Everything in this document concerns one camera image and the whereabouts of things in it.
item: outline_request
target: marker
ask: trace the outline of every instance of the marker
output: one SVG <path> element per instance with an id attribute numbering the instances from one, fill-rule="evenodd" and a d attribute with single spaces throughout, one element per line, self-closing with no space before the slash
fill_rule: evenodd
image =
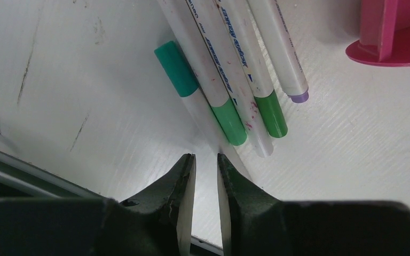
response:
<path id="1" fill-rule="evenodd" d="M 243 144 L 246 131 L 184 0 L 158 0 L 229 142 Z"/>
<path id="2" fill-rule="evenodd" d="M 235 148 L 227 141 L 223 130 L 219 127 L 205 96 L 198 90 L 199 85 L 175 43 L 170 41 L 162 45 L 155 50 L 155 55 L 182 98 L 186 109 L 205 135 L 211 150 L 215 154 L 227 155 L 232 163 L 236 163 L 241 174 L 252 180 Z"/>
<path id="3" fill-rule="evenodd" d="M 224 27 L 219 10 L 211 0 L 184 0 L 194 14 L 195 22 L 211 53 L 211 56 L 223 79 L 230 98 L 248 133 L 249 141 L 257 155 L 269 156 L 273 153 L 273 144 L 258 105 L 252 95 L 239 57 L 233 49 L 232 41 Z"/>
<path id="4" fill-rule="evenodd" d="M 280 12 L 278 0 L 248 0 L 280 86 L 294 103 L 309 99 L 309 86 Z"/>
<path id="5" fill-rule="evenodd" d="M 233 47 L 240 57 L 241 66 L 246 73 L 268 133 L 275 138 L 285 136 L 288 131 L 287 124 L 262 49 L 258 44 L 246 2 L 215 0 L 215 3 L 219 7 Z"/>

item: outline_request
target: purple marker end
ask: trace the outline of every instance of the purple marker end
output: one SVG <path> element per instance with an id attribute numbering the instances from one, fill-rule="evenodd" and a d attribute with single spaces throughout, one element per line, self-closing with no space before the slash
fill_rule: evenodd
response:
<path id="1" fill-rule="evenodd" d="M 301 95 L 292 95 L 289 97 L 291 98 L 291 101 L 293 101 L 294 103 L 304 103 L 309 99 L 309 89 L 307 89 L 307 91 L 305 91 Z"/>

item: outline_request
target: white tabletop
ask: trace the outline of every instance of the white tabletop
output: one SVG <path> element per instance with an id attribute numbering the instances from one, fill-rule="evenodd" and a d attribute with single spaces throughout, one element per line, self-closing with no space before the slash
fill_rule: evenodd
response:
<path id="1" fill-rule="evenodd" d="M 285 200 L 410 206 L 410 68 L 349 60 L 359 1 L 280 1 L 310 86 L 254 183 Z M 221 245 L 215 155 L 158 64 L 173 39 L 155 0 L 0 1 L 0 150 L 122 200 L 197 155 L 193 235 Z"/>

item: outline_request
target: pink plastic holder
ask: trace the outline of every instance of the pink plastic holder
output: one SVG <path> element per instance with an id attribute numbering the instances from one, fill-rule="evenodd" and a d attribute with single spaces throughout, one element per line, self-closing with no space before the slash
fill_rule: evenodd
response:
<path id="1" fill-rule="evenodd" d="M 362 0 L 360 40 L 346 54 L 372 66 L 410 66 L 410 0 Z"/>

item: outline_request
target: green marker cap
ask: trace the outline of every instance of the green marker cap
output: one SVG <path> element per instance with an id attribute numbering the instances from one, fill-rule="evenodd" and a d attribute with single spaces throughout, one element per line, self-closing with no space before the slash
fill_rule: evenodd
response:
<path id="1" fill-rule="evenodd" d="M 282 138 L 287 135 L 287 123 L 283 117 L 276 93 L 273 91 L 268 97 L 254 98 L 268 133 L 275 138 Z"/>
<path id="2" fill-rule="evenodd" d="M 243 144 L 247 139 L 247 134 L 232 100 L 229 98 L 224 105 L 220 107 L 212 107 L 211 109 L 213 110 L 213 113 L 215 113 L 215 116 L 230 144 L 234 146 Z"/>
<path id="3" fill-rule="evenodd" d="M 188 62 L 183 58 L 174 41 L 165 43 L 156 49 L 155 55 L 180 97 L 187 97 L 199 88 Z"/>
<path id="4" fill-rule="evenodd" d="M 192 72 L 188 62 L 183 58 L 175 42 L 165 43 L 155 50 L 155 55 L 180 97 L 187 97 L 199 88 L 194 72 Z M 212 107 L 211 109 L 227 140 L 234 146 L 243 144 L 246 141 L 247 135 L 232 100 L 229 98 L 224 105 Z"/>

